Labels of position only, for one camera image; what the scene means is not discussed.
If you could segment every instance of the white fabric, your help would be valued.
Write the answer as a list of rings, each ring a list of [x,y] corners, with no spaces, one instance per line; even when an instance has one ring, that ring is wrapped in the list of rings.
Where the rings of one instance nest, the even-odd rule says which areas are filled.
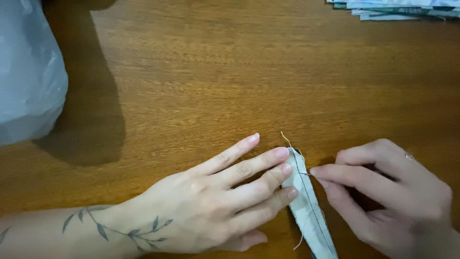
[[[305,160],[292,147],[288,149],[289,159],[287,162],[293,167],[293,173],[289,179],[283,182],[282,186],[294,186],[299,190],[298,197],[289,205],[295,221],[314,258],[338,259],[326,221],[319,209],[310,178],[305,175],[307,173]]]

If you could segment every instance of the plastic bag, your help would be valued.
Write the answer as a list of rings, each ring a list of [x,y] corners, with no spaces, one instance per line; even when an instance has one ring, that ring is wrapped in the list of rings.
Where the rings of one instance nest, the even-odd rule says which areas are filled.
[[[39,0],[0,0],[0,146],[47,135],[68,78]]]

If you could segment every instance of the hand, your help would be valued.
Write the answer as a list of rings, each ring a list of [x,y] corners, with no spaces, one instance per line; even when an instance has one ring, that ring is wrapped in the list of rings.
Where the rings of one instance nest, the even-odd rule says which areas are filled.
[[[361,165],[374,164],[392,181]],[[457,258],[450,221],[452,191],[393,142],[381,139],[340,151],[334,165],[312,168],[332,207],[356,236],[393,259]],[[364,212],[344,188],[386,209]]]
[[[255,229],[291,203],[297,190],[289,187],[273,193],[292,174],[292,167],[285,163],[289,157],[285,147],[228,167],[258,142],[258,134],[250,136],[118,205],[125,215],[122,220],[131,222],[122,232],[134,230],[133,239],[142,250],[148,251],[150,245],[152,251],[171,253],[245,251],[267,242],[265,234]],[[259,179],[232,188],[273,166]]]

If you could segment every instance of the tattoo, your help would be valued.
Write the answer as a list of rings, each ring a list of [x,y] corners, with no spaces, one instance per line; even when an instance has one ring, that ring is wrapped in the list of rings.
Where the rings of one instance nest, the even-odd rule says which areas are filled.
[[[96,206],[96,207],[84,207],[84,208],[80,209],[79,211],[77,211],[74,214],[70,215],[64,221],[64,225],[62,227],[62,233],[64,233],[65,229],[67,228],[67,225],[69,224],[70,220],[74,217],[75,214],[78,215],[78,219],[83,223],[83,212],[86,212],[90,216],[90,219],[96,224],[96,227],[98,229],[99,234],[107,241],[109,241],[109,239],[108,239],[107,234],[105,233],[105,231],[110,230],[110,231],[113,231],[113,232],[118,233],[120,235],[125,235],[125,236],[129,237],[134,242],[134,244],[136,245],[136,247],[137,247],[137,249],[139,251],[141,251],[143,253],[146,253],[147,251],[140,246],[141,242],[148,244],[151,249],[159,250],[159,248],[155,245],[155,243],[163,242],[163,241],[166,240],[166,238],[163,238],[163,237],[159,238],[159,239],[156,239],[156,240],[152,240],[152,239],[144,238],[143,236],[146,235],[146,234],[155,233],[155,232],[161,230],[162,228],[168,226],[169,224],[171,224],[171,222],[173,222],[172,219],[167,220],[162,226],[158,227],[158,216],[156,216],[156,219],[153,222],[152,229],[150,231],[140,233],[141,229],[136,229],[136,230],[131,230],[129,233],[123,233],[123,232],[120,232],[118,230],[111,229],[111,228],[109,228],[109,227],[107,227],[107,226],[105,226],[103,224],[100,224],[99,222],[97,222],[97,220],[92,215],[93,211],[104,210],[104,209],[106,209],[108,207],[110,207],[110,205],[109,206],[108,205],[102,205],[102,206]]]
[[[8,233],[8,230],[10,230],[11,227],[8,227],[7,229],[5,229],[1,234],[0,234],[0,245],[2,244],[3,242],[3,239],[5,239],[5,236],[6,234]]]

